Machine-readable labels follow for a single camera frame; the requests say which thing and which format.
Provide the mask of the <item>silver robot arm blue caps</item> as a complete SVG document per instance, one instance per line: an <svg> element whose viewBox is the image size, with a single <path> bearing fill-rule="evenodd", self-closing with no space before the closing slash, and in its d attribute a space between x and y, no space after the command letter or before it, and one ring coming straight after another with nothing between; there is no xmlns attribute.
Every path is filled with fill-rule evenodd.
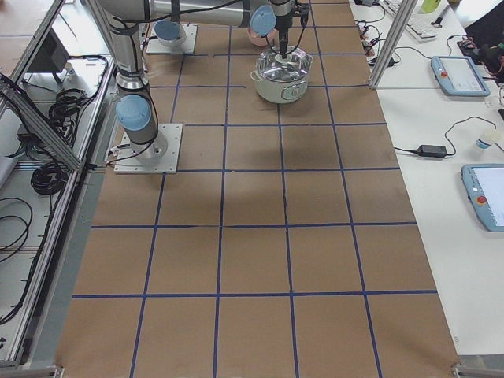
<svg viewBox="0 0 504 378"><path fill-rule="evenodd" d="M154 160L167 149L159 131L139 41L141 24L167 22L175 32L181 21L251 28L260 36L277 30L286 57L296 1L99 1L108 22L117 65L120 100L116 115L130 141L133 158Z"/></svg>

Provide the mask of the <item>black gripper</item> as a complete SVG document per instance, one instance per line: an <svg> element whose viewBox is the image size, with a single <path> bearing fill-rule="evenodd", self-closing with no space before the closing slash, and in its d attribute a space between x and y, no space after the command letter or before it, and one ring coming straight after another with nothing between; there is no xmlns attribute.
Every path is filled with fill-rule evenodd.
<svg viewBox="0 0 504 378"><path fill-rule="evenodd" d="M279 30L279 54L285 56L288 54L288 31L294 18L295 1L270 0L269 2L276 17L276 28L285 28Z"/></svg>

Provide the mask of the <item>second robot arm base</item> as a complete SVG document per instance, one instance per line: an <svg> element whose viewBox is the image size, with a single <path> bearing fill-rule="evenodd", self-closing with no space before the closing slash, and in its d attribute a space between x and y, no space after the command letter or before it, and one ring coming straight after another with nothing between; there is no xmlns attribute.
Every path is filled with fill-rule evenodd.
<svg viewBox="0 0 504 378"><path fill-rule="evenodd" d="M183 26L170 20L159 20L154 24L154 31L162 46L177 47L187 39Z"/></svg>

